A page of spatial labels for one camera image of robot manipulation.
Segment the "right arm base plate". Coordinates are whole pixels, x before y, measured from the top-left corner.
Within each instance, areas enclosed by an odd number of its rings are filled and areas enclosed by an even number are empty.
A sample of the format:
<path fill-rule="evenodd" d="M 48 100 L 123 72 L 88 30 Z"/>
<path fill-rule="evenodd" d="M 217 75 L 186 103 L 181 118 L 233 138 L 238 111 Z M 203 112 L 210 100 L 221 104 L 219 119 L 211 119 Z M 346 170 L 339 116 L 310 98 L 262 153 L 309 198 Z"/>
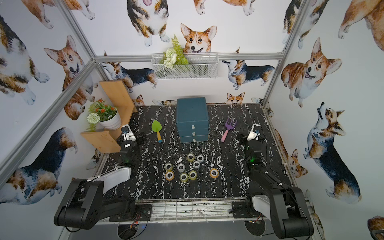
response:
<path fill-rule="evenodd" d="M 260 212 L 256 211 L 251 204 L 247 202 L 232 202 L 230 214 L 233 215 L 235 219 L 241 218 L 255 218 L 257 219 L 260 216 Z"/>

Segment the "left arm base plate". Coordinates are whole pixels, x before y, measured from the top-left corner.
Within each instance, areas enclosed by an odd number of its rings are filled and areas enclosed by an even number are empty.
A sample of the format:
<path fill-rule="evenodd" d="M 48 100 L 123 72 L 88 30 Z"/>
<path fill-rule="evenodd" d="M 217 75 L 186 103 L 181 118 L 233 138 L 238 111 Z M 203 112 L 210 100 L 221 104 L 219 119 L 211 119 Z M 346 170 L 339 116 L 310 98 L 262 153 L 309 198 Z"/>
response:
<path fill-rule="evenodd" d="M 109 218 L 110 222 L 133 222 L 137 217 L 139 221 L 149 221 L 151 219 L 153 205 L 136 205 L 135 210 L 129 213 L 114 215 Z"/>

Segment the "teal drawer cabinet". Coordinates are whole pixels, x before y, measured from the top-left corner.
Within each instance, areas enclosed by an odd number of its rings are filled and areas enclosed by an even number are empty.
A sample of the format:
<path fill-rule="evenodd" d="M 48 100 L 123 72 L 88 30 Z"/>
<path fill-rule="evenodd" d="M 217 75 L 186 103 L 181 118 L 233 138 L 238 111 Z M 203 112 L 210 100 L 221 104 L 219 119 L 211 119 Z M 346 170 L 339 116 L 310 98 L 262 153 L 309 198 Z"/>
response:
<path fill-rule="evenodd" d="M 209 139 L 209 116 L 205 97 L 177 99 L 177 129 L 181 143 Z"/>

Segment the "yellow tape roll top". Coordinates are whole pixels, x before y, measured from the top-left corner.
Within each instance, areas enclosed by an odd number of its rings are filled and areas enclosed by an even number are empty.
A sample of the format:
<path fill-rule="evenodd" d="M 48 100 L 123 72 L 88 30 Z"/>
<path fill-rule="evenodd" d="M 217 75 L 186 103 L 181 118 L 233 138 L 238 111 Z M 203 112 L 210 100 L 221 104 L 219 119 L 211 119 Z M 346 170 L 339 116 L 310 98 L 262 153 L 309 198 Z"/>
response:
<path fill-rule="evenodd" d="M 195 160 L 195 155 L 193 154 L 193 153 L 189 153 L 189 154 L 187 154 L 187 160 L 189 161 L 189 162 L 193 162 L 194 160 Z"/>

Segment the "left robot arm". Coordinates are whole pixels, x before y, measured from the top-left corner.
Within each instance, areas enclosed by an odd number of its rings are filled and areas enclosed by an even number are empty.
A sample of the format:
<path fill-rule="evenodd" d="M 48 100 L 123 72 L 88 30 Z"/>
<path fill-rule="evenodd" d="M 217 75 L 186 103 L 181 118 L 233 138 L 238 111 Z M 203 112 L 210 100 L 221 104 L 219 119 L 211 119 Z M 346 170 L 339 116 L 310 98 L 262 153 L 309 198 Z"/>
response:
<path fill-rule="evenodd" d="M 54 216 L 54 224 L 66 229 L 89 230 L 108 217 L 123 215 L 134 219 L 139 216 L 133 198 L 104 200 L 103 195 L 131 178 L 133 168 L 140 161 L 140 145 L 144 141 L 138 137 L 135 141 L 121 142 L 122 166 L 97 177 L 72 180 Z"/>

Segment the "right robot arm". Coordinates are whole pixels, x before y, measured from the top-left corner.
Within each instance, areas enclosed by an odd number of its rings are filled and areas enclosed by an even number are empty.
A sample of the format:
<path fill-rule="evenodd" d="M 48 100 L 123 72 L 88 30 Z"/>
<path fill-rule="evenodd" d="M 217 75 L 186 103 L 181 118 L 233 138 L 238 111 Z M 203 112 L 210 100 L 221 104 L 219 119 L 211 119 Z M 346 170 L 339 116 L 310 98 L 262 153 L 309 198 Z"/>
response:
<path fill-rule="evenodd" d="M 277 238 L 310 239 L 314 226 L 304 194 L 300 188 L 274 177 L 263 164 L 262 158 L 267 156 L 266 141 L 262 138 L 247 140 L 242 134 L 236 139 L 244 147 L 245 175 L 263 190 L 261 195 L 251 197 L 253 209 L 271 221 Z"/>

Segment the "orange tape roll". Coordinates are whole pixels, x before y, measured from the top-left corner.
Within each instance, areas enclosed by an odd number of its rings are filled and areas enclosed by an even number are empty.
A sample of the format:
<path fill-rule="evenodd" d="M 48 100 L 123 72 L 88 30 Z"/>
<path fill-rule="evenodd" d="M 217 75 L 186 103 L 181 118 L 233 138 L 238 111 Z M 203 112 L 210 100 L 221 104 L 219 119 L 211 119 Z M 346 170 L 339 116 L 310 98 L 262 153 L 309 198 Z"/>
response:
<path fill-rule="evenodd" d="M 210 177 L 211 178 L 217 178 L 219 176 L 219 171 L 215 168 L 210 169 Z"/>
<path fill-rule="evenodd" d="M 175 178 L 175 173 L 173 171 L 167 171 L 165 174 L 165 179 L 167 181 L 172 181 Z"/>

